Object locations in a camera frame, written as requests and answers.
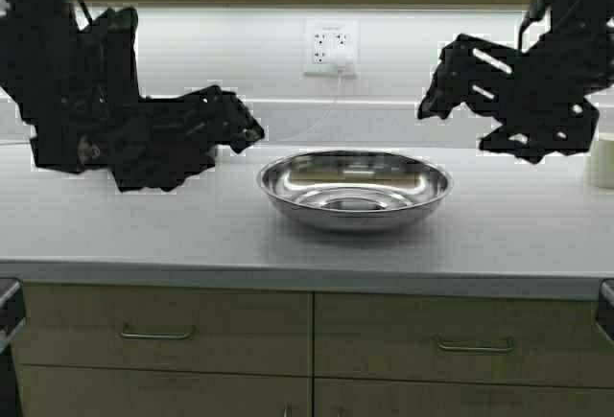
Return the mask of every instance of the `drawer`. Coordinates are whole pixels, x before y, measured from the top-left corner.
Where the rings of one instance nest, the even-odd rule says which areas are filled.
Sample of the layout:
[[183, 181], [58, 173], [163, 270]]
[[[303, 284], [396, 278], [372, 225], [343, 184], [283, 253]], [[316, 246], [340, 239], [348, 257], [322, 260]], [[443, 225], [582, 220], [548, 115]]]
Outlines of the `drawer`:
[[311, 374], [310, 294], [33, 285], [25, 299], [22, 364]]
[[22, 366], [24, 417], [311, 417], [309, 379]]
[[314, 416], [590, 417], [613, 402], [607, 389], [319, 379]]
[[[595, 326], [595, 308], [590, 302], [319, 294], [315, 374], [614, 387], [614, 347]], [[439, 342], [459, 351], [444, 351]]]

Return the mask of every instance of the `white wall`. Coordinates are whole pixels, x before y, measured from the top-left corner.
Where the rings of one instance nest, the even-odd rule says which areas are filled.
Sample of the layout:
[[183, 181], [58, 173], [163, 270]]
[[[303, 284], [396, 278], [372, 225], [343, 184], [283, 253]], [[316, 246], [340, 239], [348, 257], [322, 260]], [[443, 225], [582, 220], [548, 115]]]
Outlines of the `white wall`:
[[[358, 78], [303, 76], [304, 24], [358, 19]], [[520, 12], [141, 9], [137, 55], [143, 94], [178, 95], [220, 83], [236, 89], [268, 127], [270, 142], [475, 147], [491, 121], [467, 110], [418, 122], [415, 108], [438, 52], [460, 33], [513, 45]], [[531, 31], [537, 39], [543, 26]], [[592, 99], [614, 130], [614, 93]], [[0, 104], [0, 138], [25, 140], [13, 103]]]

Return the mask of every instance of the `white countertop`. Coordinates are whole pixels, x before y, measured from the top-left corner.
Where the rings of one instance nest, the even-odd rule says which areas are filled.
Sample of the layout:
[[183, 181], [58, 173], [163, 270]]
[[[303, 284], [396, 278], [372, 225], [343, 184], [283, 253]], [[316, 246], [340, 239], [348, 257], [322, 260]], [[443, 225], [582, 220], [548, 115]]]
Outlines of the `white countertop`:
[[614, 191], [582, 183], [581, 156], [402, 150], [444, 167], [453, 192], [412, 228], [356, 238], [288, 221], [256, 185], [267, 162], [316, 149], [225, 151], [173, 193], [119, 194], [106, 171], [38, 170], [29, 146], [0, 147], [0, 277], [587, 300], [614, 278]]

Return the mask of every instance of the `metal bowl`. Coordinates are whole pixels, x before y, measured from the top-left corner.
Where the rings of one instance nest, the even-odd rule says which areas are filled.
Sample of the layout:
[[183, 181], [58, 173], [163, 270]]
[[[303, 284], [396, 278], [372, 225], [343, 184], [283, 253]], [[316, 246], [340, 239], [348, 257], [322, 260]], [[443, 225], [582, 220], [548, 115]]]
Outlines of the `metal bowl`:
[[452, 189], [452, 178], [399, 154], [318, 151], [271, 163], [258, 184], [293, 220], [328, 231], [372, 232], [429, 216]]

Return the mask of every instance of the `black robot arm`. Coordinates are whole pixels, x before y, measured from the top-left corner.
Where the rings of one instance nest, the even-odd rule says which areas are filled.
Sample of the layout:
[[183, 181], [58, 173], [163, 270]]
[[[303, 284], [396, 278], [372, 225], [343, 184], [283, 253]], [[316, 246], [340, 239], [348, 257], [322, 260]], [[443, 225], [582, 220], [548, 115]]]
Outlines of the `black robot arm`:
[[120, 191], [171, 191], [214, 166], [217, 145], [241, 152], [264, 130], [218, 86], [177, 97], [139, 93], [134, 8], [107, 10], [80, 29], [69, 0], [8, 0], [0, 18], [0, 86], [35, 128], [38, 167], [108, 168]]
[[[548, 9], [551, 29], [524, 52], [524, 31]], [[460, 35], [441, 52], [418, 118], [446, 119], [466, 103], [501, 124], [480, 150], [532, 163], [555, 151], [588, 151], [599, 111], [585, 97], [614, 82], [613, 15], [613, 0], [533, 0], [517, 49]]]

